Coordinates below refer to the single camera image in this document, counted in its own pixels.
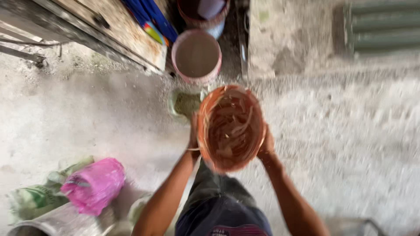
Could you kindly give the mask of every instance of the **concrete floor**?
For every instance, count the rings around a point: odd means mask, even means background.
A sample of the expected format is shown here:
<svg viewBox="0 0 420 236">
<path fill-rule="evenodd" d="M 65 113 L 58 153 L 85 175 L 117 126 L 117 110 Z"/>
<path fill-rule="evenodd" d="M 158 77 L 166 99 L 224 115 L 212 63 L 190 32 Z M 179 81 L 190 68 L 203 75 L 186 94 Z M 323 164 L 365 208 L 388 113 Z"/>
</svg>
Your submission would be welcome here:
<svg viewBox="0 0 420 236">
<path fill-rule="evenodd" d="M 44 50 L 41 70 L 0 55 L 0 234 L 10 228 L 4 195 L 42 183 L 49 171 L 86 155 L 115 157 L 127 186 L 153 192 L 183 152 L 189 127 L 167 113 L 181 82 L 147 76 L 84 46 Z M 420 231 L 420 68 L 319 77 L 228 81 L 259 97 L 276 150 L 301 194 L 340 235 L 348 219 L 373 218 L 390 235 Z M 288 235 L 262 165 L 233 173 Z"/>
</svg>

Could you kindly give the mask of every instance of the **dark pants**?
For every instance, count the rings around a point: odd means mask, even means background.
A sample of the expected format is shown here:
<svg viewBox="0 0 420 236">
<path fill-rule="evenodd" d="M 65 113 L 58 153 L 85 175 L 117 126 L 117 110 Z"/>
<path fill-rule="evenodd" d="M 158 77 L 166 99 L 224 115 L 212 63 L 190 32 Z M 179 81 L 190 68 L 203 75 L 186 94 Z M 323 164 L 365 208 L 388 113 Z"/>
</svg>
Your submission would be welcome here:
<svg viewBox="0 0 420 236">
<path fill-rule="evenodd" d="M 200 168 L 181 215 L 196 202 L 220 196 L 228 196 L 248 207 L 256 207 L 254 198 L 237 179 L 213 173 L 201 159 Z"/>
</svg>

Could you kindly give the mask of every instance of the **pink plastic bag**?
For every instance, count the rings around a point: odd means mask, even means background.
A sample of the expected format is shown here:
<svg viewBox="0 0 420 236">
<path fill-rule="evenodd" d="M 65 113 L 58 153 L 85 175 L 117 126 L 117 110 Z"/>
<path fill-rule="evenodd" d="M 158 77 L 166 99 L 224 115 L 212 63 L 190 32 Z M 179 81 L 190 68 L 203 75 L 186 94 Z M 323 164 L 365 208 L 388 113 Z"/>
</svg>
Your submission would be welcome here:
<svg viewBox="0 0 420 236">
<path fill-rule="evenodd" d="M 124 185 L 124 167 L 114 158 L 106 158 L 71 174 L 61 187 L 79 213 L 98 216 Z"/>
</svg>

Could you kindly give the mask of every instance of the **pink bucket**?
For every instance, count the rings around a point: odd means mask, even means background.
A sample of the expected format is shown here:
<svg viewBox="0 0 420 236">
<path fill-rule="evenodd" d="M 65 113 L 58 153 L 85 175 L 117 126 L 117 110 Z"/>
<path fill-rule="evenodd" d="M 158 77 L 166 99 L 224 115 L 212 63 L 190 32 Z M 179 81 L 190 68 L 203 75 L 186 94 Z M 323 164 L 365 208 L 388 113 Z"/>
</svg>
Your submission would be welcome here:
<svg viewBox="0 0 420 236">
<path fill-rule="evenodd" d="M 190 84 L 212 82 L 222 66 L 222 51 L 213 36 L 199 29 L 178 36 L 172 48 L 172 63 L 181 78 Z"/>
</svg>

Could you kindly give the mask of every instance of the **shirt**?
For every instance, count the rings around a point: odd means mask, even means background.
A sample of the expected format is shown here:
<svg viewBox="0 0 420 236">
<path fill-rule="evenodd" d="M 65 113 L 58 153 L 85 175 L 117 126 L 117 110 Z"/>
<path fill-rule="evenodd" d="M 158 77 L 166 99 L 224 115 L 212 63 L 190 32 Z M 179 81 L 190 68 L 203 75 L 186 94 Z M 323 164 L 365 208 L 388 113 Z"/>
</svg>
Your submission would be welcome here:
<svg viewBox="0 0 420 236">
<path fill-rule="evenodd" d="M 175 236 L 272 236 L 270 224 L 257 208 L 228 196 L 194 203 L 180 216 Z"/>
</svg>

